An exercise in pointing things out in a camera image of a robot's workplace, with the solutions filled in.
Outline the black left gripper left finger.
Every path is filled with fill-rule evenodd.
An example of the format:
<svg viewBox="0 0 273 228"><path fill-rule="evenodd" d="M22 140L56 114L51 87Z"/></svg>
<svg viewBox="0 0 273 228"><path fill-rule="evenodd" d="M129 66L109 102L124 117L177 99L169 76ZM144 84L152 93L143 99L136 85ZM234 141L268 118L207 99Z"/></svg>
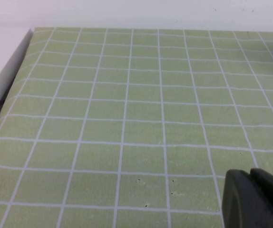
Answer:
<svg viewBox="0 0 273 228"><path fill-rule="evenodd" d="M273 212L250 172L243 170L226 172L222 214L226 228L273 228Z"/></svg>

